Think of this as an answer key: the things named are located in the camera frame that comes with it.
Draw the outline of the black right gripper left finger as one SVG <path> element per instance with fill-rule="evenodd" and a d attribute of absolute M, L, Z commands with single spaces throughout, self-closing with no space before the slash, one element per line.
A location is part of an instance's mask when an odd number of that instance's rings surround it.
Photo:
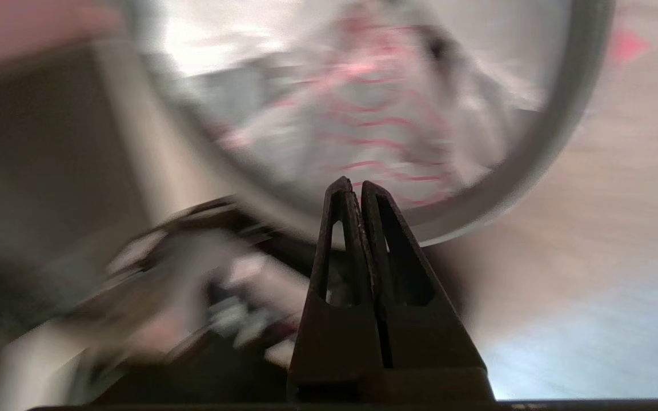
<path fill-rule="evenodd" d="M 330 287 L 332 234 L 342 225 L 343 292 Z M 370 402 L 382 369 L 371 275 L 360 209 L 352 184 L 340 177 L 326 190 L 318 249 L 289 368 L 289 394 L 311 403 Z"/>

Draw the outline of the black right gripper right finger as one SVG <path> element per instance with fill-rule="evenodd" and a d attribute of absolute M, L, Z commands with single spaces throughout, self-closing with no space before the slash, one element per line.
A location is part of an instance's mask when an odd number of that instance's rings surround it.
<path fill-rule="evenodd" d="M 493 404 L 487 367 L 389 191 L 361 195 L 382 356 L 392 402 Z"/>

